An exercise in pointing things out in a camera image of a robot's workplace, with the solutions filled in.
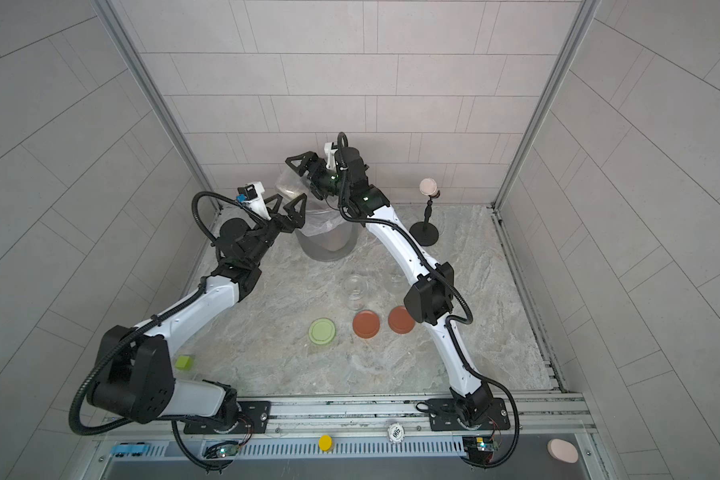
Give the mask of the red jar lid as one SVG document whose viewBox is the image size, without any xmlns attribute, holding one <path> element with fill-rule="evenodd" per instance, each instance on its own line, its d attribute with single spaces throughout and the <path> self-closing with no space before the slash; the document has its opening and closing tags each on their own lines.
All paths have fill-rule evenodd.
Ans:
<svg viewBox="0 0 720 480">
<path fill-rule="evenodd" d="M 388 325 L 395 333 L 404 335 L 414 329 L 416 322 L 404 306 L 397 306 L 389 312 Z"/>
<path fill-rule="evenodd" d="M 381 327 L 379 316 L 371 310 L 359 311 L 353 318 L 354 333 L 362 339 L 370 339 L 378 334 Z"/>
</svg>

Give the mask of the green lidded rice jar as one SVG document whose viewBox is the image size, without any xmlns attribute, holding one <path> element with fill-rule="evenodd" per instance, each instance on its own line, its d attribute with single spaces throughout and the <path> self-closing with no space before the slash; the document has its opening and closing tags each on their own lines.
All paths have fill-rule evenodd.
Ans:
<svg viewBox="0 0 720 480">
<path fill-rule="evenodd" d="M 307 180 L 299 176 L 287 165 L 281 168 L 281 173 L 275 182 L 275 187 L 277 192 L 287 201 L 294 200 L 302 194 L 307 197 L 311 194 Z"/>
</svg>

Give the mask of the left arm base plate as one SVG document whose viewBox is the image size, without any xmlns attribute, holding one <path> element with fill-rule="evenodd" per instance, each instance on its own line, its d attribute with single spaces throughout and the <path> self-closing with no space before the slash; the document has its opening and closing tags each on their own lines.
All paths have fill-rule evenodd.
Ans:
<svg viewBox="0 0 720 480">
<path fill-rule="evenodd" d="M 189 421 L 183 426 L 188 435 L 243 435 L 264 434 L 267 429 L 272 403 L 243 400 L 237 403 L 237 417 L 228 427 L 213 428 L 209 420 Z"/>
</svg>

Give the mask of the red lidded rice jar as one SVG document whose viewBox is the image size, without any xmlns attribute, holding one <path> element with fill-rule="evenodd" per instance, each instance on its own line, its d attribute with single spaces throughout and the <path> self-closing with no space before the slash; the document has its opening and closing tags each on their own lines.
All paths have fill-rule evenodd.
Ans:
<svg viewBox="0 0 720 480">
<path fill-rule="evenodd" d="M 366 305 L 368 296 L 367 280 L 357 274 L 349 275 L 343 283 L 345 304 L 351 311 L 360 311 Z"/>
</svg>

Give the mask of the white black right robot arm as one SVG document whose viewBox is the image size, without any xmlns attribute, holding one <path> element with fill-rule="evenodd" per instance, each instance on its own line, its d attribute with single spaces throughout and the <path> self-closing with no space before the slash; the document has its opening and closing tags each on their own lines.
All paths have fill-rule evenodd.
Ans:
<svg viewBox="0 0 720 480">
<path fill-rule="evenodd" d="M 330 167 L 309 151 L 288 157 L 286 164 L 317 199 L 335 196 L 342 218 L 363 225 L 391 254 L 410 284 L 404 306 L 430 332 L 446 367 L 460 421 L 469 428 L 488 424 L 494 396 L 488 380 L 472 365 L 457 328 L 471 324 L 473 316 L 455 288 L 453 268 L 429 256 L 411 236 L 389 199 L 369 182 L 357 149 L 338 148 L 335 161 Z"/>
</svg>

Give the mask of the green jar lid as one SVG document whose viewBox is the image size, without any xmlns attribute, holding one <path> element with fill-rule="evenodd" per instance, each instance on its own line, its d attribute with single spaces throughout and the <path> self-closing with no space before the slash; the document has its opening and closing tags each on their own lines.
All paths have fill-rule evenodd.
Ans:
<svg viewBox="0 0 720 480">
<path fill-rule="evenodd" d="M 315 345 L 328 345 L 336 336 L 336 326 L 328 318 L 314 320 L 308 330 L 308 338 Z"/>
</svg>

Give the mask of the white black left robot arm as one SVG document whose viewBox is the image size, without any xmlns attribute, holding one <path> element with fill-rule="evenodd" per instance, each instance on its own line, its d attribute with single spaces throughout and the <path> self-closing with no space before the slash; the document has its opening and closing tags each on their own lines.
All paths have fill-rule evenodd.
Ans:
<svg viewBox="0 0 720 480">
<path fill-rule="evenodd" d="M 303 227 L 307 197 L 285 202 L 279 194 L 266 198 L 247 186 L 236 198 L 219 199 L 248 217 L 228 220 L 217 233 L 201 218 L 195 220 L 215 250 L 216 268 L 167 310 L 105 333 L 96 363 L 70 407 L 74 432 L 95 435 L 128 423 L 182 419 L 207 419 L 221 430 L 234 426 L 235 389 L 207 380 L 178 380 L 171 359 L 206 324 L 252 292 L 262 259 L 277 237 Z"/>
</svg>

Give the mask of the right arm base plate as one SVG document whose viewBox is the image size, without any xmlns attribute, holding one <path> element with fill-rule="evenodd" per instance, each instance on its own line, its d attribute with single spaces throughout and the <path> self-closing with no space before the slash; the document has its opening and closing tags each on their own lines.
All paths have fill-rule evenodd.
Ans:
<svg viewBox="0 0 720 480">
<path fill-rule="evenodd" d="M 417 402 L 415 408 L 429 418 L 430 428 L 435 432 L 511 429 L 510 411 L 501 398 L 494 398 L 487 412 L 479 414 L 477 421 L 472 423 L 468 423 L 466 416 L 460 414 L 453 398 L 430 398 Z"/>
</svg>

